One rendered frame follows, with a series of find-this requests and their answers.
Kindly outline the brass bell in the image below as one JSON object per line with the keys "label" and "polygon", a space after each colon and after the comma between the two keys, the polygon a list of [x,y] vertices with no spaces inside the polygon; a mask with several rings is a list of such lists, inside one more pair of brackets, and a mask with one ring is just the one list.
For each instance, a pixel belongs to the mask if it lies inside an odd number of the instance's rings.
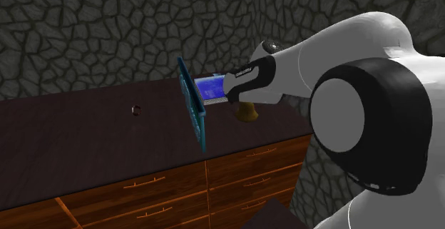
{"label": "brass bell", "polygon": [[235,117],[239,121],[243,122],[253,122],[258,118],[258,113],[255,110],[255,105],[250,102],[239,102],[237,111],[235,112]]}

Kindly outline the blue-screen laptop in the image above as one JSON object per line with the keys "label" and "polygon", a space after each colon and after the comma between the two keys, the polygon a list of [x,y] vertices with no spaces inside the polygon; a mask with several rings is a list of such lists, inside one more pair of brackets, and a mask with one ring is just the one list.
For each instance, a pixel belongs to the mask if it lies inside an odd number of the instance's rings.
{"label": "blue-screen laptop", "polygon": [[195,87],[204,106],[227,102],[223,90],[224,77],[222,74],[213,74],[212,76],[194,79]]}

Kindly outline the wooden chest of drawers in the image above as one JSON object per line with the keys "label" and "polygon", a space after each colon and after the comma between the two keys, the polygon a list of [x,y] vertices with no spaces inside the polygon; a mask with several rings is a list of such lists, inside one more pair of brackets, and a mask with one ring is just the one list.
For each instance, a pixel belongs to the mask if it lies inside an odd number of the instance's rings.
{"label": "wooden chest of drawers", "polygon": [[287,103],[207,106],[176,78],[0,102],[0,229],[240,229],[288,205],[312,135]]}

